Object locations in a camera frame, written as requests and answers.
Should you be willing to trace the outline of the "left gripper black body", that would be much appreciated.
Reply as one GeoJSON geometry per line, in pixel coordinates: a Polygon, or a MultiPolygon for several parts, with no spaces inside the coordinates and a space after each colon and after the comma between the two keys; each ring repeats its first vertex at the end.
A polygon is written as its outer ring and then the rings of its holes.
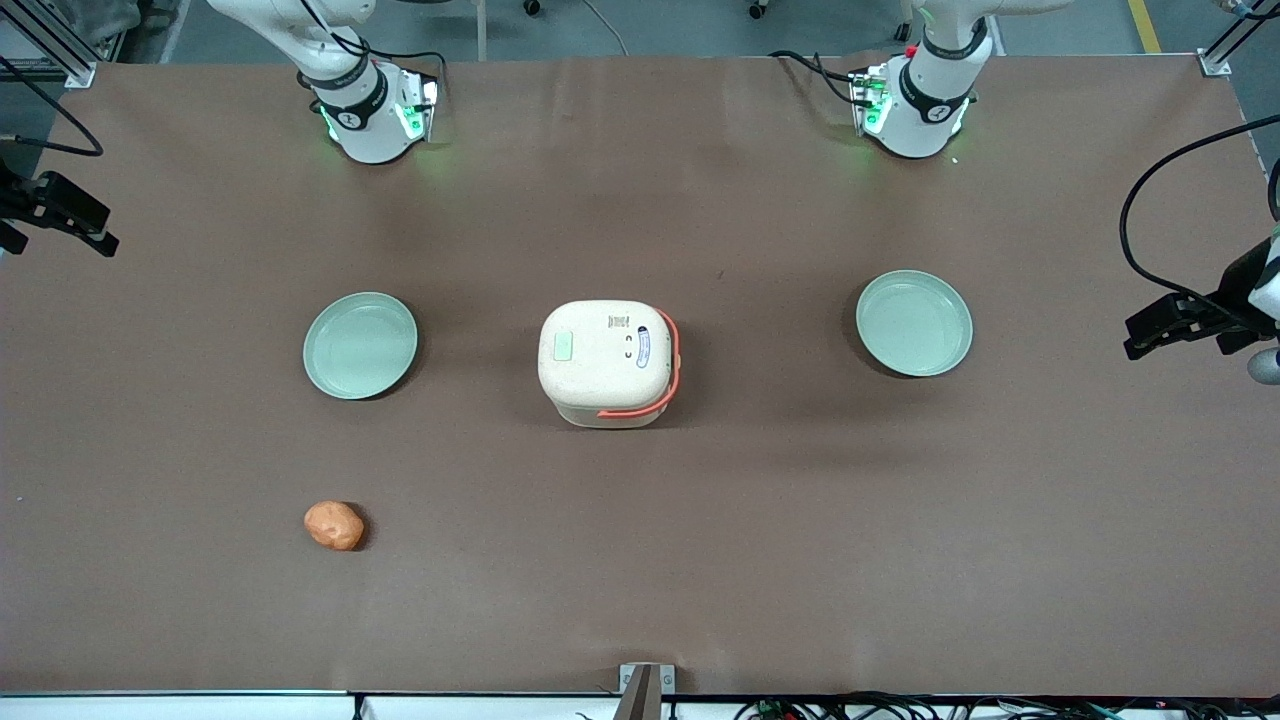
{"type": "Polygon", "coordinates": [[[1277,333],[1277,236],[1258,242],[1220,277],[1220,301],[1254,333],[1277,333]]]}

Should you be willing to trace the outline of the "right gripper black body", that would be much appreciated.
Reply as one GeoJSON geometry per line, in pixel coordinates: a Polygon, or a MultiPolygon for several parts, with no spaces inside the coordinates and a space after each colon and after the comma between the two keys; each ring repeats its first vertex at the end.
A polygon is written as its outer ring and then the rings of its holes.
{"type": "Polygon", "coordinates": [[[42,176],[35,178],[13,170],[1,160],[1,219],[4,222],[40,223],[42,176]]]}

